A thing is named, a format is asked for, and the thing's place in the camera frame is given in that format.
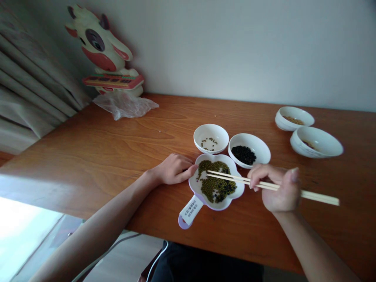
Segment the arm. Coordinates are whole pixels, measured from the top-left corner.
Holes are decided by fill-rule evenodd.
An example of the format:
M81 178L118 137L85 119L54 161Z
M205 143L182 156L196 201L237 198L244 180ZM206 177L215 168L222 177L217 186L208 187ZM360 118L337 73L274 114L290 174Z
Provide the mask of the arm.
M298 168L286 170L268 164L256 165L248 178L250 188L269 177L278 191L262 190L265 207L273 213L289 239L309 282L359 282L359 278L296 211L300 200Z
M97 211L46 261L30 282L72 281L115 242L145 197L160 184L175 184L191 177L197 165L171 154L146 171L127 189Z

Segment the cable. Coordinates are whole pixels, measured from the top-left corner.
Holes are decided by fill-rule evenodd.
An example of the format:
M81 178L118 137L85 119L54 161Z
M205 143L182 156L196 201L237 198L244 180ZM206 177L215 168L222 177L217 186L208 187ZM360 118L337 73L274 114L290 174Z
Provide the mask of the cable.
M167 250L167 247L168 247L168 241L166 241L167 245L166 247L164 248L163 251L161 251L161 253L159 254L159 256L156 258L156 260L153 262L150 270L149 270L149 274L148 274L148 278L146 279L146 282L149 282L149 276L150 276L150 273L152 272L152 269L154 267L154 264L159 260L159 258L161 257L161 255L165 252L165 250Z
M109 252L111 252L119 243L121 243L125 240L128 240L128 239L132 239L132 238L137 237L139 235L141 235L141 234L137 233L135 235L132 235L132 236L129 236L129 237L126 237L126 238L123 238L123 239L117 241L107 252L105 252L103 255L101 255L101 257L99 257L97 260L95 260L93 263L91 263L88 267L86 267L83 271L81 271L81 273L72 282L77 282L90 268L95 266L101 259L103 259Z

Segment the chopsticks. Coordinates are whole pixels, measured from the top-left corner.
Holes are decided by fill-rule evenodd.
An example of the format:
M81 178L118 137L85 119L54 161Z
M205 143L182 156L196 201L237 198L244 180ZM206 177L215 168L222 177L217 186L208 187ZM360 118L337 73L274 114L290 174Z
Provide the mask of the chopsticks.
M216 177L216 178L225 179L225 180L229 180L229 181L240 182L240 183L244 183L244 184L248 184L248 185L251 182L251 180L249 178L234 176L234 175L225 174L225 173L222 173L222 172L215 172L215 171L212 171L212 170L208 170L207 172L211 173L211 174L207 174L207 176L211 176L211 177ZM260 188L268 189L268 190L272 190L272 191L277 191L278 188L279 188L279 185L260 181L260 183L258 185L256 185L256 187L260 187ZM332 204L332 205L335 205L335 206L340 205L340 200L338 198L335 198L335 197L332 197L332 196L327 196L327 195L322 195L322 194L319 194L319 193L313 193L313 192L309 192L309 191L305 191L305 190L302 190L301 197L306 198L306 199L310 199L310 200L313 200L313 201L323 202L323 203L326 203L326 204Z

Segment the hand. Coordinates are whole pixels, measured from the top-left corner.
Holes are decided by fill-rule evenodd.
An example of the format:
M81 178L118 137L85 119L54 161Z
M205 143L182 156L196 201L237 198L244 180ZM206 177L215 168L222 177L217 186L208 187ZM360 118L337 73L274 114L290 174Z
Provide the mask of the hand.
M185 156L171 154L152 171L160 184L176 184L192 177L198 167Z
M262 189L264 206L272 213L295 210L300 200L299 169L286 170L270 164L257 164L248 173L248 178L251 179L249 187L254 189L255 192L258 191L259 188L256 185L265 177L269 177L280 187L277 191Z

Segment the pink toy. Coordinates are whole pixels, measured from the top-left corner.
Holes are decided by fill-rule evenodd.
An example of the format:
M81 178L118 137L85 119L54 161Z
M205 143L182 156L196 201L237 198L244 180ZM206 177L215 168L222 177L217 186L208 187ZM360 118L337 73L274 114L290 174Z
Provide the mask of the pink toy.
M126 69L125 61L131 61L132 52L121 43L110 31L110 24L107 17L102 14L101 19L92 12L79 5L68 7L68 12L73 18L72 23L65 25L69 34L79 38L84 54L99 68L95 68L98 74L111 74L138 77L135 69ZM134 89L122 89L134 97L139 97L143 93L141 83ZM96 87L100 93L107 92L103 87Z

